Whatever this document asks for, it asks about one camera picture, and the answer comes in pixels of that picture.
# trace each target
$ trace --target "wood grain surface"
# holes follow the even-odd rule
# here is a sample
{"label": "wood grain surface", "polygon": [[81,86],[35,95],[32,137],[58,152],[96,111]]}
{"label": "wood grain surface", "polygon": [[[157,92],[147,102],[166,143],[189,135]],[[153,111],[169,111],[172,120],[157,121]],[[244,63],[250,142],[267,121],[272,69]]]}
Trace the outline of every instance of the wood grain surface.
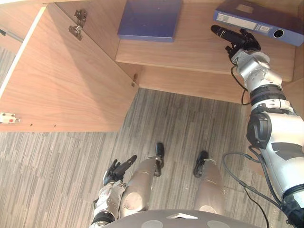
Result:
{"label": "wood grain surface", "polygon": [[[217,3],[184,3],[173,43],[121,40],[116,61],[146,66],[230,74],[231,63],[225,51],[229,43],[210,31]],[[228,29],[238,30],[217,23]],[[295,47],[255,34],[270,65],[284,81],[293,77]]]}
{"label": "wood grain surface", "polygon": [[41,4],[0,5],[0,29],[24,39],[40,8]]}
{"label": "wood grain surface", "polygon": [[304,77],[283,86],[283,91],[297,114],[304,119]]}
{"label": "wood grain surface", "polygon": [[0,107],[21,122],[1,131],[117,131],[137,86],[70,18],[47,6],[7,84]]}
{"label": "wood grain surface", "polygon": [[13,53],[17,53],[21,46],[21,42],[10,37],[0,35],[0,48],[5,48]]}
{"label": "wood grain surface", "polygon": [[142,88],[240,103],[243,89],[232,76],[144,66],[138,79]]}
{"label": "wood grain surface", "polygon": [[42,15],[43,15],[45,9],[46,9],[46,6],[42,6],[40,8],[39,12],[37,13],[37,15],[36,15],[33,23],[31,24],[31,26],[30,26],[30,28],[28,30],[28,33],[24,37],[24,39],[22,41],[22,44],[21,44],[18,52],[16,53],[16,56],[15,56],[15,58],[14,58],[12,64],[11,64],[11,66],[10,66],[10,68],[9,68],[9,70],[8,70],[8,72],[7,72],[4,80],[3,80],[3,83],[2,83],[2,85],[0,87],[0,99],[2,98],[3,92],[4,92],[4,90],[5,90],[6,86],[7,86],[10,78],[11,78],[11,75],[12,75],[13,71],[15,70],[16,65],[18,64],[18,62],[19,62],[19,60],[20,60],[20,58],[21,58],[21,56],[23,54],[23,51],[24,51],[25,47],[27,46],[27,44],[28,44],[31,36],[33,35],[33,32],[36,29],[36,26],[39,23],[39,21],[40,21]]}
{"label": "wood grain surface", "polygon": [[[302,19],[302,27],[304,27],[304,1],[299,5],[298,15],[299,18]],[[293,80],[297,80],[304,77],[304,43],[301,46],[296,47],[294,60]]]}
{"label": "wood grain surface", "polygon": [[[115,59],[119,45],[117,31],[126,0],[91,0],[59,2],[57,5],[73,20],[76,10],[85,9],[88,12],[83,31],[112,59]],[[126,63],[118,65],[133,78],[139,74],[142,66]]]}
{"label": "wood grain surface", "polygon": [[52,3],[58,1],[65,2],[65,1],[89,1],[89,0],[0,0],[0,7],[26,6],[33,4]]}
{"label": "wood grain surface", "polygon": [[[185,3],[222,3],[224,0],[183,0]],[[279,10],[285,13],[297,16],[297,8],[302,0],[246,0],[258,5],[271,8],[273,10]]]}

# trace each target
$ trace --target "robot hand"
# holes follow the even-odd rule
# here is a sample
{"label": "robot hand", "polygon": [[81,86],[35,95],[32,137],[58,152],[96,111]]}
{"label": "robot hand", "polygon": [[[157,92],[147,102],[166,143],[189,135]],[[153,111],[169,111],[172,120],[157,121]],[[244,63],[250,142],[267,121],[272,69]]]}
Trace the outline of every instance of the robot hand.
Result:
{"label": "robot hand", "polygon": [[105,172],[103,178],[104,186],[110,182],[117,182],[119,180],[123,181],[125,171],[130,168],[130,166],[136,161],[136,159],[137,156],[133,155],[129,160],[127,160],[123,164],[120,164],[120,162],[117,163],[117,159],[115,159],[110,168],[107,170],[107,172]]}

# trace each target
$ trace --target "white edge strip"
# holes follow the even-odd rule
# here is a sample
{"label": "white edge strip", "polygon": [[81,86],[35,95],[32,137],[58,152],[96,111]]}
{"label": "white edge strip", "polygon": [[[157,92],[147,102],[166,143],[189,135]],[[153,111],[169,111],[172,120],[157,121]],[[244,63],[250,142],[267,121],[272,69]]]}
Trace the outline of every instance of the white edge strip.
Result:
{"label": "white edge strip", "polygon": [[12,3],[17,1],[25,1],[25,0],[0,0],[0,4]]}
{"label": "white edge strip", "polygon": [[33,32],[34,32],[34,30],[35,30],[38,22],[40,21],[40,18],[41,18],[41,16],[42,16],[42,14],[43,14],[43,12],[44,12],[45,9],[46,9],[46,6],[43,6],[43,7],[40,8],[37,16],[35,17],[32,25],[30,26],[30,28],[28,30],[28,33],[26,34],[26,36],[25,36],[25,38],[24,38],[24,40],[23,40],[23,42],[22,42],[22,44],[21,44],[21,46],[20,46],[20,48],[19,48],[19,50],[17,52],[17,55],[14,58],[14,61],[11,64],[11,66],[9,68],[9,71],[6,74],[5,79],[4,79],[4,81],[3,81],[3,83],[2,83],[2,85],[0,87],[0,98],[2,97],[3,92],[4,92],[6,86],[7,86],[8,82],[9,82],[9,79],[10,79],[13,71],[15,70],[15,67],[16,67],[17,63],[19,62],[19,59],[20,59],[20,57],[21,57],[21,55],[22,55],[22,53],[23,53],[26,45],[28,44],[28,41],[29,41],[30,37],[32,36],[32,34],[33,34]]}

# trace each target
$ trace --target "gray carpet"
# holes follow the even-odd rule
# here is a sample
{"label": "gray carpet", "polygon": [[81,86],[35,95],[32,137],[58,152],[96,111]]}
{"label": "gray carpet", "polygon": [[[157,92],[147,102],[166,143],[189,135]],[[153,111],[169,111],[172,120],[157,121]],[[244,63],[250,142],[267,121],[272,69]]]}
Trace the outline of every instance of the gray carpet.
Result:
{"label": "gray carpet", "polygon": [[15,58],[15,54],[0,47],[0,86]]}
{"label": "gray carpet", "polygon": [[[245,108],[238,104],[140,89],[118,133],[0,133],[0,227],[85,228],[102,176],[115,158],[140,161],[165,146],[162,176],[154,179],[150,209],[191,209],[199,179],[197,154],[209,151],[225,185],[226,216],[266,227],[259,208],[224,171],[223,153],[245,151]],[[269,195],[265,180],[234,156],[228,165],[245,182]],[[285,228],[284,215],[251,195],[271,227]]]}

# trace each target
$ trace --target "metal hinge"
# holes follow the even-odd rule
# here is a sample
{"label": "metal hinge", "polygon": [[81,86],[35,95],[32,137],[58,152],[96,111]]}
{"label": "metal hinge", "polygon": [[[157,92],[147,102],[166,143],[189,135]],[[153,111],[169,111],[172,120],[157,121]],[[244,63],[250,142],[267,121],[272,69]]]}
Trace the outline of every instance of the metal hinge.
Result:
{"label": "metal hinge", "polygon": [[132,81],[132,83],[131,83],[131,86],[132,86],[132,87],[135,87],[137,78],[138,78],[138,74],[134,74],[134,76],[133,76],[133,81]]}
{"label": "metal hinge", "polygon": [[87,17],[87,11],[85,9],[76,10],[74,17],[77,18],[76,26],[70,26],[68,30],[70,33],[72,33],[78,40],[82,39],[81,30],[83,29],[86,17]]}

